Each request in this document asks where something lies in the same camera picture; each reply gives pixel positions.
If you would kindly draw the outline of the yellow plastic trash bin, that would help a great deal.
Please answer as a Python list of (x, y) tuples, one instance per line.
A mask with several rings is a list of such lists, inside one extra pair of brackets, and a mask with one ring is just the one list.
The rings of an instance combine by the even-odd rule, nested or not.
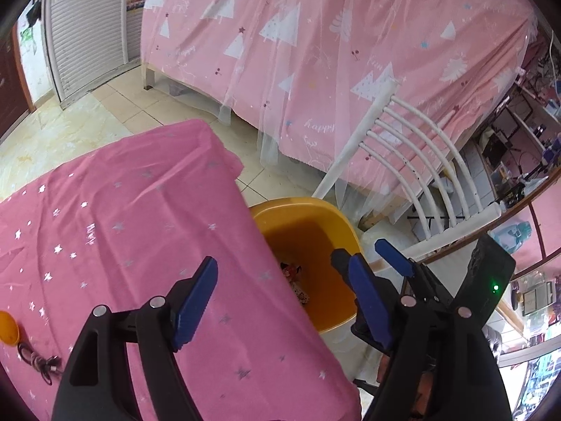
[(250, 213), (279, 262), (302, 267), (299, 286), (309, 295), (303, 309), (323, 334), (356, 316), (355, 295), (331, 265), (338, 248), (361, 251), (353, 225), (328, 201), (284, 198), (250, 207)]

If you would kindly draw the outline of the pink tree-print bed cover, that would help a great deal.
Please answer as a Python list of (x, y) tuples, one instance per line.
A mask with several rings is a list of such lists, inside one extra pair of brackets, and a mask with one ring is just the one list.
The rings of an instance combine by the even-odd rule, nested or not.
[[(387, 79), (461, 145), (522, 65), (536, 33), (529, 0), (147, 0), (141, 57), (262, 137), (267, 165), (326, 170)], [(358, 152), (338, 181), (370, 201), (405, 193)]]

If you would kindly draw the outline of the cluttered desk shelf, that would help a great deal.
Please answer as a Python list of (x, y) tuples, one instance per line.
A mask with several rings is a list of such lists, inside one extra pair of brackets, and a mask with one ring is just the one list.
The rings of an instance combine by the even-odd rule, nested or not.
[(503, 215), (488, 233), (515, 268), (488, 321), (513, 410), (527, 413), (560, 373), (560, 53), (530, 44), (513, 85), (478, 131)]

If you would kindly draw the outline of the white louvered wardrobe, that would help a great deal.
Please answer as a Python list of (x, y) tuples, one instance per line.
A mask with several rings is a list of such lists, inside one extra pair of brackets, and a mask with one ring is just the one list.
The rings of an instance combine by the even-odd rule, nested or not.
[(62, 108), (136, 67), (127, 0), (42, 0), (47, 62)]

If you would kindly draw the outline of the orange round ball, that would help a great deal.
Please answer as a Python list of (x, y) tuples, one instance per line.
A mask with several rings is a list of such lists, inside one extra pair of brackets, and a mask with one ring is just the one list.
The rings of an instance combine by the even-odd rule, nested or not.
[(20, 341), (18, 323), (5, 311), (0, 312), (0, 340), (2, 343), (11, 347), (16, 347)]

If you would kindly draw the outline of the pink star tablecloth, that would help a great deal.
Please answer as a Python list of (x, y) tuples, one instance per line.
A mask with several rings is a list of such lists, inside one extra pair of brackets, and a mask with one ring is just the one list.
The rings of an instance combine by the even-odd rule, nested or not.
[(196, 271), (218, 283), (177, 355), (206, 420), (357, 420), (358, 391), (256, 227), (241, 161), (200, 120), (124, 138), (1, 205), (1, 307), (68, 358), (91, 310), (136, 309)]

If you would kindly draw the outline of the red snack wrapper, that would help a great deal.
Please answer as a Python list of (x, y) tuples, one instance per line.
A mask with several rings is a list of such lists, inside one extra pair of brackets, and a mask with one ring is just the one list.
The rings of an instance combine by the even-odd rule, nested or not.
[(280, 269), (282, 269), (282, 273), (290, 284), (294, 294), (299, 299), (299, 303), (301, 305), (306, 305), (309, 302), (309, 295), (299, 286), (299, 275), (302, 271), (302, 267), (296, 266), (294, 263), (282, 262)]

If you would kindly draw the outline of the black bags on wall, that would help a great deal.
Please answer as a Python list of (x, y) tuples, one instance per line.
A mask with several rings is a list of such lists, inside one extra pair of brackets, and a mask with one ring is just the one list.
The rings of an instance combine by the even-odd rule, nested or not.
[(32, 0), (31, 8), (26, 13), (28, 26), (32, 28), (40, 19), (42, 15), (42, 4), (40, 0)]

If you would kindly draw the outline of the dark red door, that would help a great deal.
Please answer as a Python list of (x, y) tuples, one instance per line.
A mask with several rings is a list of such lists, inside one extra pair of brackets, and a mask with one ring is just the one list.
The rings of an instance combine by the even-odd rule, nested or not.
[(1, 42), (0, 74), (0, 136), (5, 137), (21, 117), (36, 109), (21, 63), (16, 25)]

